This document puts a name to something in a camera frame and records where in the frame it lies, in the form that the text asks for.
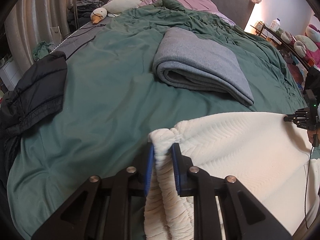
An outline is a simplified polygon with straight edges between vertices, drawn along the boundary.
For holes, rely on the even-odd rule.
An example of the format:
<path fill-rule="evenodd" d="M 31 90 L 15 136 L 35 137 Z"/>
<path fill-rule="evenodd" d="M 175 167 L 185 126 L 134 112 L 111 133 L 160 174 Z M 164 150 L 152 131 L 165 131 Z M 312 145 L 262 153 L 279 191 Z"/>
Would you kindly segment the person right hand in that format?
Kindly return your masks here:
<path fill-rule="evenodd" d="M 316 130 L 307 130 L 307 134 L 308 134 L 308 139 L 310 141 L 310 143 L 312 144 L 314 139 L 313 136 L 316 134 Z"/>

